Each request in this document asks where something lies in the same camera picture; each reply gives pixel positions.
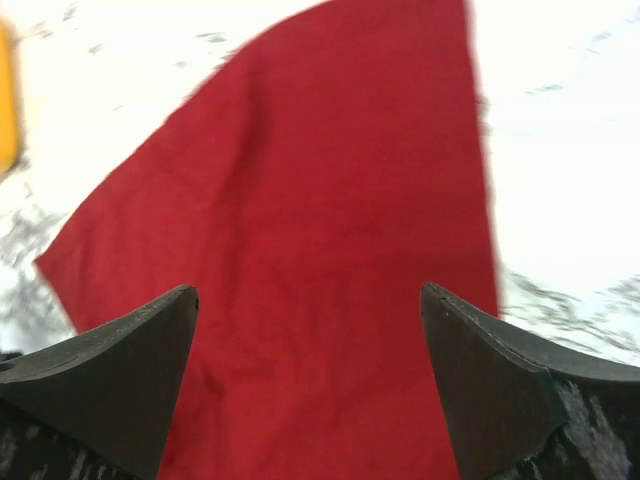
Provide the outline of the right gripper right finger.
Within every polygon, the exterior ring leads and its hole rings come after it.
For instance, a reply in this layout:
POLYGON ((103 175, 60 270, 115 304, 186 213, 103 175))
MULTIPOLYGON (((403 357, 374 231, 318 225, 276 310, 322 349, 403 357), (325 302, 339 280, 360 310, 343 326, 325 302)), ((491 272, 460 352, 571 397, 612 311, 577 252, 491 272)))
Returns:
POLYGON ((459 475, 639 476, 639 370, 546 340, 436 285, 421 292, 459 475))

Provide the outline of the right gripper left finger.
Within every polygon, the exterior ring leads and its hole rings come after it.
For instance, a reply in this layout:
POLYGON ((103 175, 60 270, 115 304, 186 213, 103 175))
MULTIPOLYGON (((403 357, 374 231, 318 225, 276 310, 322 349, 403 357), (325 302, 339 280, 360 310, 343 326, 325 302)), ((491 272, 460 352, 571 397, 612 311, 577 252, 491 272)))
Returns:
POLYGON ((179 286, 82 335, 1 364, 4 479, 154 479, 199 299, 179 286))

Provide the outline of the red t-shirt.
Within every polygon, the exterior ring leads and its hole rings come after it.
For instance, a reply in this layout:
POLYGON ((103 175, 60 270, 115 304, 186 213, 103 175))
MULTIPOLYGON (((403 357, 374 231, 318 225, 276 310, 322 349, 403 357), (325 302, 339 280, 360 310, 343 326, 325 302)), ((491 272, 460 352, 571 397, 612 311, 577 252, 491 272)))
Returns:
POLYGON ((81 204, 40 271, 92 329, 200 314, 163 479, 454 479, 420 319, 497 310, 461 1, 329 1, 236 53, 81 204))

